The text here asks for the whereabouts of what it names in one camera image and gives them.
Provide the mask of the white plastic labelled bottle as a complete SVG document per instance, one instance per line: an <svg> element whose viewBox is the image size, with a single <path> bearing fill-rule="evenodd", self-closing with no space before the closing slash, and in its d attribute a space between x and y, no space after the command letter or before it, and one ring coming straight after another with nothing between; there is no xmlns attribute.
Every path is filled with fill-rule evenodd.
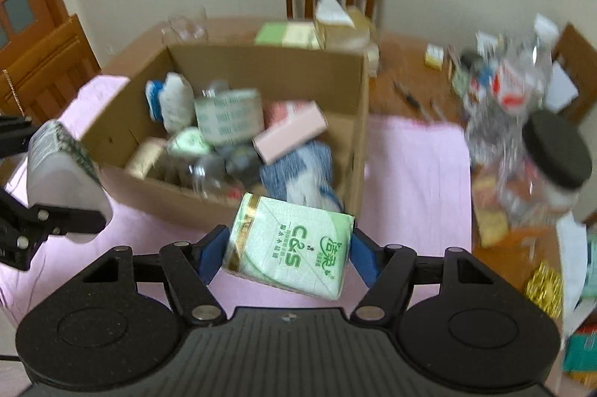
<svg viewBox="0 0 597 397"><path fill-rule="evenodd" d="M83 144L64 124L50 120L33 134L27 152L27 201L99 211L111 222L112 208Z"/></svg>

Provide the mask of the green tissue pack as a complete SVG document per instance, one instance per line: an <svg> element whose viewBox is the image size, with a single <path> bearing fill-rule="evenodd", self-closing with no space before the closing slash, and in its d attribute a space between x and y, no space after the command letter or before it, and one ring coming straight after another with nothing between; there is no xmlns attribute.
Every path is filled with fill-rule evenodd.
<svg viewBox="0 0 597 397"><path fill-rule="evenodd" d="M230 231L223 269L285 291L340 298L354 218L247 193Z"/></svg>
<svg viewBox="0 0 597 397"><path fill-rule="evenodd" d="M212 147L204 140L198 127L189 126L174 134L167 142L167 152L171 156L204 156Z"/></svg>

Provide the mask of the blue grey sock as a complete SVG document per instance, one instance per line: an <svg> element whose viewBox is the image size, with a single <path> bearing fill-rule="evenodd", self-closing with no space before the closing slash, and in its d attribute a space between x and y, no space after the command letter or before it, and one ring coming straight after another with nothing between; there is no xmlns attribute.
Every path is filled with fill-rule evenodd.
<svg viewBox="0 0 597 397"><path fill-rule="evenodd" d="M333 159L329 146L312 140L260 168L260 181L271 198L296 205L342 212L332 188Z"/></svg>

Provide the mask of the white sock blue trim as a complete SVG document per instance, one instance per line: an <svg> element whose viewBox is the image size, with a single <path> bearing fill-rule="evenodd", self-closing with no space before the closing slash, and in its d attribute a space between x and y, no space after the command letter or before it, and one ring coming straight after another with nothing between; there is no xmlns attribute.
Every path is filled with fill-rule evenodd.
<svg viewBox="0 0 597 397"><path fill-rule="evenodd" d="M150 80L145 86L150 117L174 134L194 123L194 93L184 76L169 72L165 80Z"/></svg>

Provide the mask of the pink cosmetic box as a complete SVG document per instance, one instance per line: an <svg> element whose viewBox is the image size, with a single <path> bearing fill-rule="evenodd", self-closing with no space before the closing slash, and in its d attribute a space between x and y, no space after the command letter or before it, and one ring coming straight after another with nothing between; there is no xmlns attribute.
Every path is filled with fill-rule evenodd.
<svg viewBox="0 0 597 397"><path fill-rule="evenodd" d="M315 139L328 129L328 122L315 102L265 129L253 139L254 149L266 165Z"/></svg>

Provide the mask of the jar with gold beads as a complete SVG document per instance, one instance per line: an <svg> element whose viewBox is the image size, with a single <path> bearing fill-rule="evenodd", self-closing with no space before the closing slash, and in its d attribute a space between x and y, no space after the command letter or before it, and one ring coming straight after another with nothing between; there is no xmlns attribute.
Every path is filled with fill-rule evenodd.
<svg viewBox="0 0 597 397"><path fill-rule="evenodd" d="M191 187L196 194L219 196L226 188L225 160L216 153L200 156L189 167Z"/></svg>

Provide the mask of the wooden chair at left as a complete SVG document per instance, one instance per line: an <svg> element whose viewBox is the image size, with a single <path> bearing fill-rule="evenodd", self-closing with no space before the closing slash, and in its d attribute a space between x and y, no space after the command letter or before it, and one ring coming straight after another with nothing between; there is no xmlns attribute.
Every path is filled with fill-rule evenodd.
<svg viewBox="0 0 597 397"><path fill-rule="evenodd" d="M79 90L100 72L79 18L73 15L1 71L1 113L37 125L60 117Z"/></svg>

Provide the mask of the pink cloth mat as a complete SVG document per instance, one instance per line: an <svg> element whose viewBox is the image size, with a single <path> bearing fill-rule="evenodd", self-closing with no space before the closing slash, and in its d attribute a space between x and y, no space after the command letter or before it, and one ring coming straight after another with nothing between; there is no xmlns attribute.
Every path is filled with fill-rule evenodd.
<svg viewBox="0 0 597 397"><path fill-rule="evenodd" d="M118 90L124 76L97 76L78 93L60 117L81 137ZM358 227L380 246L411 247L422 256L443 256L448 246L472 248L471 175L461 128L424 126L395 116L373 115L366 129L366 164ZM31 268L20 272L1 264L1 314L13 326L48 295L114 246L135 253L158 253L178 240L195 241L204 230L165 222L110 199L111 222L89 243L50 237ZM326 301L264 286L220 271L210 291L232 314L237 306L342 306L350 313L366 291L351 265L338 301Z"/></svg>

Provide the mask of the brown cardboard box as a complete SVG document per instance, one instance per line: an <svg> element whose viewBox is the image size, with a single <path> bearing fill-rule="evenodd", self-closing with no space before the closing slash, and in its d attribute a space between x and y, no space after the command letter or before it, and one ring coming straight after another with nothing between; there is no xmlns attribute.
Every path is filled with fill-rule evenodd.
<svg viewBox="0 0 597 397"><path fill-rule="evenodd" d="M151 119L149 81L179 74L197 96L197 124L212 146L250 141L264 127L253 101L314 102L327 121L323 140L333 158L333 189L351 215L360 212L368 80L355 54L276 46L187 44L147 59L82 137L107 193L125 206L187 227L209 229L234 220L238 201L143 179L125 169L149 138L166 135Z"/></svg>

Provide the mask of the gold ornament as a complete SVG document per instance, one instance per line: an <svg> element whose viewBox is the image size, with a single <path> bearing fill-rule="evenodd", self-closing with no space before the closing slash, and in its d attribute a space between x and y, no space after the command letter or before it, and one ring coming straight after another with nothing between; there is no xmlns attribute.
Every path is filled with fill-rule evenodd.
<svg viewBox="0 0 597 397"><path fill-rule="evenodd" d="M559 272L546 262L540 265L527 281L525 296L546 312L552 319L558 319L563 312L564 283Z"/></svg>

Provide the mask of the black lid plastic jar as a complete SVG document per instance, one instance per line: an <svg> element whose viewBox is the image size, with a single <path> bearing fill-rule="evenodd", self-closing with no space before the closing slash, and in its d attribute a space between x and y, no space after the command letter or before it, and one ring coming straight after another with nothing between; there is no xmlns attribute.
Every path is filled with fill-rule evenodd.
<svg viewBox="0 0 597 397"><path fill-rule="evenodd" d="M592 170L577 126L538 109L504 144L497 199L513 227L552 226L574 208Z"/></svg>

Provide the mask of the water bottle red label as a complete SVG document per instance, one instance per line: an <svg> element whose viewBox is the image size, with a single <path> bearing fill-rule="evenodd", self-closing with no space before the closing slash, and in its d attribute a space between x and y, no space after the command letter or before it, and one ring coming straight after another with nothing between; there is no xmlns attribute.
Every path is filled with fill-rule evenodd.
<svg viewBox="0 0 597 397"><path fill-rule="evenodd" d="M553 72L551 51L559 38L557 24L536 14L532 35L498 42L490 58L489 87L465 130L475 165L492 163L511 131L543 104Z"/></svg>

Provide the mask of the yellow tissue box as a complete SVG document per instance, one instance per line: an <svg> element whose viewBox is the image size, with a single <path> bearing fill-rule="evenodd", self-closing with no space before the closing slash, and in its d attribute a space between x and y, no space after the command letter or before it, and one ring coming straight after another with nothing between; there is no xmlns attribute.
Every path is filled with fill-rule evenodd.
<svg viewBox="0 0 597 397"><path fill-rule="evenodd" d="M381 63L378 32L358 8L344 8L338 0L318 0L314 24L321 49L359 54L368 76L378 76Z"/></svg>

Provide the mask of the green notebook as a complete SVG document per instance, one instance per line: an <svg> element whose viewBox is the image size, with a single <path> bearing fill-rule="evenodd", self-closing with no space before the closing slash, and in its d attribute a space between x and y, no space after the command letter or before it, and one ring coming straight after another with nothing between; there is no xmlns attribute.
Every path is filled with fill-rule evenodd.
<svg viewBox="0 0 597 397"><path fill-rule="evenodd" d="M319 49L316 28L309 22L266 22L254 38L255 45Z"/></svg>

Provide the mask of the wooden chair at right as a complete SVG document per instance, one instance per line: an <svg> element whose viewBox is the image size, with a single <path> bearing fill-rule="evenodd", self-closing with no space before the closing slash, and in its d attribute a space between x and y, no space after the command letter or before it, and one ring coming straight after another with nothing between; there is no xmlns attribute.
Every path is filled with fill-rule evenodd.
<svg viewBox="0 0 597 397"><path fill-rule="evenodd" d="M568 23L551 57L564 69L579 91L579 96L563 110L563 116L580 125L596 103L596 48L572 23Z"/></svg>

